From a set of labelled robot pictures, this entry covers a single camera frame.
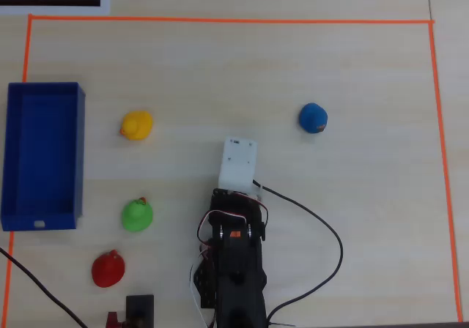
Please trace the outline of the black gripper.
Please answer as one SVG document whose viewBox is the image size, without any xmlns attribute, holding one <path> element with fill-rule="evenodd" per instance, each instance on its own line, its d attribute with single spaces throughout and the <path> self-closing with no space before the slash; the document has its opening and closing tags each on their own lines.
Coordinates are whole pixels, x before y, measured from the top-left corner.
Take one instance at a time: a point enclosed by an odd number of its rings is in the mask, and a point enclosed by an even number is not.
<svg viewBox="0 0 469 328">
<path fill-rule="evenodd" d="M 243 216 L 248 223 L 267 222 L 267 207 L 245 193 L 216 188 L 210 199 L 210 209 Z"/>
</svg>

